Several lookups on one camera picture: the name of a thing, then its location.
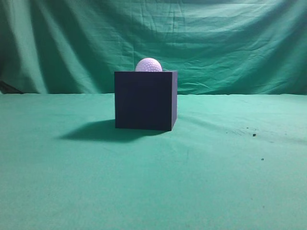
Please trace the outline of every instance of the black box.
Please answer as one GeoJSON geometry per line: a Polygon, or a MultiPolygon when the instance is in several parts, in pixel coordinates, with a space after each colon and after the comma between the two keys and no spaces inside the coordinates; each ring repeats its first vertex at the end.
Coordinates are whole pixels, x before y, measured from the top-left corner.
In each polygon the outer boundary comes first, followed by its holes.
{"type": "Polygon", "coordinates": [[[115,71],[116,128],[171,131],[177,119],[177,71],[115,71]]]}

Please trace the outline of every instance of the golf ball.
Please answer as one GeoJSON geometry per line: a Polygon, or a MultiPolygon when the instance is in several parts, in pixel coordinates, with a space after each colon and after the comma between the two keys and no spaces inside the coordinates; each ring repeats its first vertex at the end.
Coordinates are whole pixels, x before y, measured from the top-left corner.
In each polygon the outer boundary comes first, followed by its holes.
{"type": "Polygon", "coordinates": [[[144,58],[137,64],[136,72],[162,72],[160,63],[153,58],[144,58]]]}

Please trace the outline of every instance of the green background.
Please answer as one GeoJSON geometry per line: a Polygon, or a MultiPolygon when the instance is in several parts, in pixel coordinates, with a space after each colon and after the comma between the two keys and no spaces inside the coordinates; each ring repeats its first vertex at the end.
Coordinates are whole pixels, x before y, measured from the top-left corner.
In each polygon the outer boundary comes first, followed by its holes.
{"type": "Polygon", "coordinates": [[[306,94],[306,0],[0,0],[0,80],[112,93],[142,58],[179,94],[306,94]]]}

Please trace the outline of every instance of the green table surface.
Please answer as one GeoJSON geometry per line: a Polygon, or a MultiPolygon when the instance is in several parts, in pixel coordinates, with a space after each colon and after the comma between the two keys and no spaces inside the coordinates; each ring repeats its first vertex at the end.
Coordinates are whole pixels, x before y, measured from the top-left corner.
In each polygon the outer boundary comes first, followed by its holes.
{"type": "Polygon", "coordinates": [[[113,94],[0,95],[0,229],[305,230],[307,96],[179,95],[159,132],[113,94]]]}

